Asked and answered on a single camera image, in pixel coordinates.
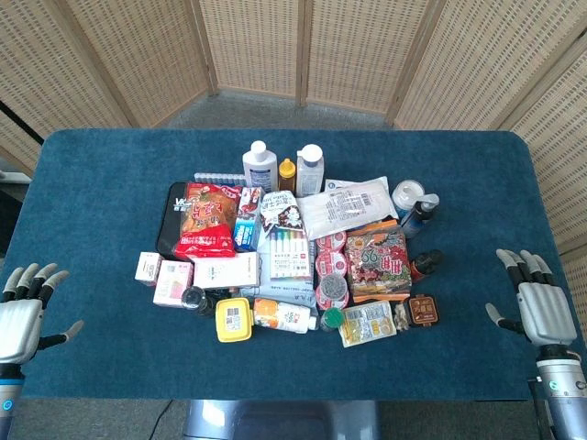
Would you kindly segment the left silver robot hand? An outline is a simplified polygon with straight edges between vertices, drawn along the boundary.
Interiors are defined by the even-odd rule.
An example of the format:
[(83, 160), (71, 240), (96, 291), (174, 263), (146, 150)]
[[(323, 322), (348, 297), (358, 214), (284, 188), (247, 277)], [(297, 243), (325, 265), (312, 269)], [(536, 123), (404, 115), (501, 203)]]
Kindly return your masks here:
[(41, 334), (50, 298), (69, 275), (55, 263), (44, 267), (32, 263), (11, 272), (1, 295), (2, 366), (24, 365), (38, 351), (68, 343), (82, 330), (79, 320), (59, 334)]

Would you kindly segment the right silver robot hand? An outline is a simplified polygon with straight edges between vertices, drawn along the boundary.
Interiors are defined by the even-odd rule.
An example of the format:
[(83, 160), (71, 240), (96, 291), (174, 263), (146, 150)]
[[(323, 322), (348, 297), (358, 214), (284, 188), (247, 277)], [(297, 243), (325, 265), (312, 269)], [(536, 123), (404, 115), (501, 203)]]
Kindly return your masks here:
[(498, 248), (496, 256), (515, 287), (520, 319), (503, 317), (488, 302), (485, 310), (492, 322), (524, 336), (535, 347), (570, 346), (577, 339), (576, 327), (567, 296), (546, 261), (526, 250)]

